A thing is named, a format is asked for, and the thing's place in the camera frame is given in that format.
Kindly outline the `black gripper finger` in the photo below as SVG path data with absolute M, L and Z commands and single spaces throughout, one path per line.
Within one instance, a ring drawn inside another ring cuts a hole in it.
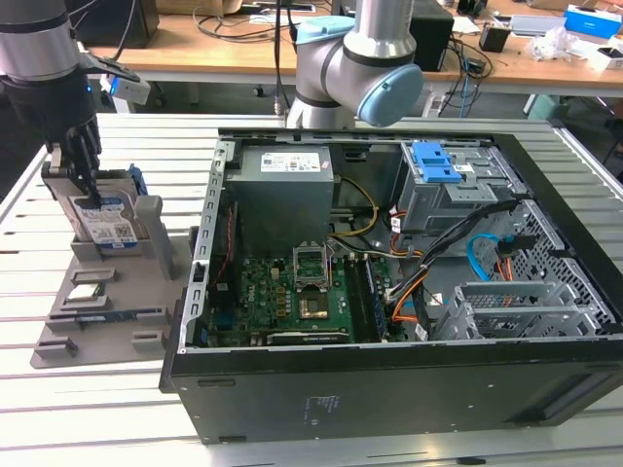
M 49 160 L 44 162 L 41 168 L 41 178 L 53 199 L 58 199 L 64 194 L 67 182 L 67 170 L 63 164 L 63 154 L 58 143 L 53 143 L 48 148 L 48 156 Z
M 93 204 L 101 204 L 101 196 L 96 186 L 101 154 L 97 121 L 70 128 L 66 133 L 65 153 L 74 166 L 76 186 L 89 196 Z

